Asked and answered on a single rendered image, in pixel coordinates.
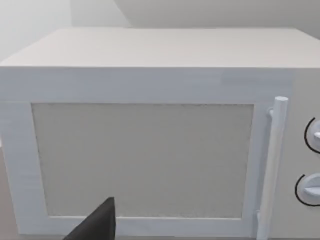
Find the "white microwave knob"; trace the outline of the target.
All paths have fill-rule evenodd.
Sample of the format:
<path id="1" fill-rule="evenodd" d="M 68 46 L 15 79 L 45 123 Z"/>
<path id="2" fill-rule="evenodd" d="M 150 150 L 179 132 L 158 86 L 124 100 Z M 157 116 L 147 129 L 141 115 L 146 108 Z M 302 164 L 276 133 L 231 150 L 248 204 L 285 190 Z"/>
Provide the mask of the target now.
<path id="1" fill-rule="evenodd" d="M 300 204 L 320 208 L 320 173 L 302 174 L 295 183 L 294 195 Z"/>
<path id="2" fill-rule="evenodd" d="M 320 155 L 320 120 L 309 120 L 303 133 L 304 143 L 313 153 Z"/>

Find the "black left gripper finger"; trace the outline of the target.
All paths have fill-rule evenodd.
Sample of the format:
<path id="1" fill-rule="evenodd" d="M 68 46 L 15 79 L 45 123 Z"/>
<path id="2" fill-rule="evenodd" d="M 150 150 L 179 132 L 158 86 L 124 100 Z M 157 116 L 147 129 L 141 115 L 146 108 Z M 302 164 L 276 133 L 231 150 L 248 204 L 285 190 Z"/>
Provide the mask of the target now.
<path id="1" fill-rule="evenodd" d="M 108 197 L 62 240 L 115 240 L 115 198 Z"/>

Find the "pale microwave door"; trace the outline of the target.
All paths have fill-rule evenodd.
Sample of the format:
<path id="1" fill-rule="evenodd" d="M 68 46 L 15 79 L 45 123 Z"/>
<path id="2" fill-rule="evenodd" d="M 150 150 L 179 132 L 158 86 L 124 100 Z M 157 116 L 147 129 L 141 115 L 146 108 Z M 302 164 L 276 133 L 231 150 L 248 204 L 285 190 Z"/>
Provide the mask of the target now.
<path id="1" fill-rule="evenodd" d="M 0 66 L 0 136 L 21 235 L 65 235 L 108 196 L 117 234 L 253 237 L 266 67 Z"/>

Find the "pale microwave oven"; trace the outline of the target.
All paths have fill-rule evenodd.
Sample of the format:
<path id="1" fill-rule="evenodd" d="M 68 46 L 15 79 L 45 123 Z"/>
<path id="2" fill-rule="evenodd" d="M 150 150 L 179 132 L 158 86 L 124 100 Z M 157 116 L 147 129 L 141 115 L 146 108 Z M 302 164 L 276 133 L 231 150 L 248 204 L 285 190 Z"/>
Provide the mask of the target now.
<path id="1" fill-rule="evenodd" d="M 320 120 L 320 40 L 296 29 L 60 29 L 15 53 L 0 67 L 134 67 L 134 68 L 275 68 L 293 70 L 282 153 L 268 239 L 320 240 L 320 207 L 295 197 L 298 178 L 320 173 L 320 154 L 308 149 L 304 130 Z M 267 147 L 260 163 L 260 182 L 252 237 L 256 239 L 272 118 L 266 112 Z"/>

